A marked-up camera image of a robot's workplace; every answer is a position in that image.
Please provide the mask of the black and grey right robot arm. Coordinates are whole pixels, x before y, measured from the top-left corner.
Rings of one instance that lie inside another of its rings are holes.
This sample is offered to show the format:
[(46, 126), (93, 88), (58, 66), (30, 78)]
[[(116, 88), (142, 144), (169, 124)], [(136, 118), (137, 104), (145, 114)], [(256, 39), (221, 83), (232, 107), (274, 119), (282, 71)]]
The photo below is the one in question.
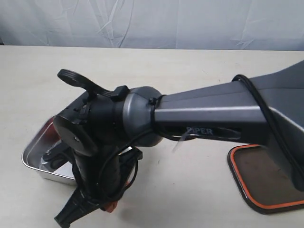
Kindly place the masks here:
[(258, 144), (293, 186), (304, 189), (304, 64), (231, 82), (163, 95), (150, 86), (108, 91), (61, 69), (58, 78), (85, 92), (58, 113), (54, 128), (72, 151), (77, 188), (55, 217), (70, 225), (106, 210), (131, 187), (141, 147), (162, 139)]

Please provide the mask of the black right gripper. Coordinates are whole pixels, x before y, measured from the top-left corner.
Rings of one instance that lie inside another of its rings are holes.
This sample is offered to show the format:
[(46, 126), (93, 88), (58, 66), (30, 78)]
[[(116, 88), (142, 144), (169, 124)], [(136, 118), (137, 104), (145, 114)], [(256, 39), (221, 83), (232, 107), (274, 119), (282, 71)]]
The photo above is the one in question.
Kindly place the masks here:
[(117, 151), (117, 147), (102, 147), (92, 157), (73, 153), (72, 170), (77, 188), (55, 216), (58, 225), (69, 226), (97, 209), (107, 213), (116, 209), (118, 200), (133, 184), (138, 161), (143, 158), (142, 151), (136, 147), (122, 154)]

